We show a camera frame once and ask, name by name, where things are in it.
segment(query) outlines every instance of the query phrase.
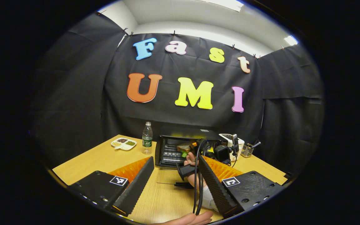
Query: ceiling light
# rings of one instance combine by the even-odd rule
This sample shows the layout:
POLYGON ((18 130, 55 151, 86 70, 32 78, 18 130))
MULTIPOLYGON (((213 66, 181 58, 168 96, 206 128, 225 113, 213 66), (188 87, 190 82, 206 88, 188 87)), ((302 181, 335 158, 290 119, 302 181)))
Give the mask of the ceiling light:
POLYGON ((284 40, 290 45, 298 44, 298 41, 291 35, 286 37, 284 40))
POLYGON ((237 0, 197 0, 207 3, 213 3, 216 5, 224 6, 226 8, 235 10, 239 12, 241 10, 241 7, 244 5, 243 3, 237 1, 237 0))

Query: white wall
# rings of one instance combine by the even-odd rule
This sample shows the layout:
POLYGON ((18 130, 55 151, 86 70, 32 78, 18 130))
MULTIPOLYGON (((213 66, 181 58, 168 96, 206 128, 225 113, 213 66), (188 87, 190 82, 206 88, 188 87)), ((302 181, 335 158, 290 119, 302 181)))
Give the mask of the white wall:
POLYGON ((235 48, 251 55, 256 54, 256 57, 264 56, 274 51, 268 46, 235 31, 227 30, 222 27, 216 27, 212 25, 194 22, 165 21, 141 24, 136 28, 134 34, 173 34, 174 30, 176 31, 176 34, 201 37, 208 40, 214 40, 223 44, 227 44, 229 46, 235 44, 235 48))
POLYGON ((126 30, 128 34, 138 27, 136 19, 123 1, 116 1, 101 8, 98 12, 103 12, 102 14, 114 21, 122 29, 128 27, 126 30))

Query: white ceiling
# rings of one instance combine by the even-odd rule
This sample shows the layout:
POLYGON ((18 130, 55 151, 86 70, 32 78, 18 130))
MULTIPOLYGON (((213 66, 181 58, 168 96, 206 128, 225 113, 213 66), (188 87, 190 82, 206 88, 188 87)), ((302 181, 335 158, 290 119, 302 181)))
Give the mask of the white ceiling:
POLYGON ((197 0, 123 0, 138 24, 195 22, 233 30, 273 50, 287 47, 289 33, 261 11, 244 5, 240 12, 197 0))

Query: orange soft pad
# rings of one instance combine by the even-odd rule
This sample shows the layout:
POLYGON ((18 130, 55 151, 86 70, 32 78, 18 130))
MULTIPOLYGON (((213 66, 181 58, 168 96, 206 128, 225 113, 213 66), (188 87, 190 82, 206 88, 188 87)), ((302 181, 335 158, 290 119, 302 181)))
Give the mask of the orange soft pad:
POLYGON ((130 163, 129 165, 126 165, 124 167, 115 169, 112 172, 109 172, 109 174, 114 176, 119 176, 121 178, 127 178, 129 180, 129 183, 131 183, 149 158, 150 157, 146 157, 139 161, 130 163))
POLYGON ((232 167, 229 167, 228 165, 225 165, 219 161, 208 158, 206 156, 202 156, 202 157, 204 157, 205 161, 207 162, 207 164, 212 169, 213 173, 216 175, 217 179, 219 179, 220 182, 222 182, 223 179, 232 178, 243 174, 243 172, 238 171, 232 167))

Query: white sleeve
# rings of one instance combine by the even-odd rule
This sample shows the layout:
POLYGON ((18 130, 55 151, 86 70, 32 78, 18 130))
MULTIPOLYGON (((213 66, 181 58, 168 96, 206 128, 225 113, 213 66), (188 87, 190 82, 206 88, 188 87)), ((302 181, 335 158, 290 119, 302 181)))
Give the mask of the white sleeve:
POLYGON ((204 191, 202 192, 203 197, 202 197, 202 206, 204 208, 211 208, 214 209, 215 211, 218 212, 218 209, 215 205, 215 202, 213 201, 213 197, 212 194, 208 188, 208 186, 204 187, 204 191))

